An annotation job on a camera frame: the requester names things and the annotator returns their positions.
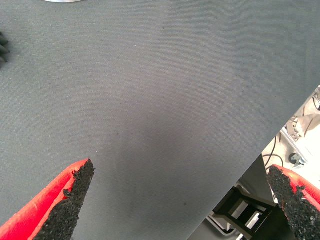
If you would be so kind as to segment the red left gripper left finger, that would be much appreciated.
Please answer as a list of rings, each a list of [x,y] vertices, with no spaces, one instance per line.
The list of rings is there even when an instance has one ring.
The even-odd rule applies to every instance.
[[[89,158],[68,166],[1,226],[0,238],[70,240],[94,171],[94,165]]]

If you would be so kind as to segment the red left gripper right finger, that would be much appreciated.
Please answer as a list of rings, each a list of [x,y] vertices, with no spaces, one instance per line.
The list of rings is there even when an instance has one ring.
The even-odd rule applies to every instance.
[[[298,240],[320,238],[320,189],[288,168],[272,165],[267,181]]]

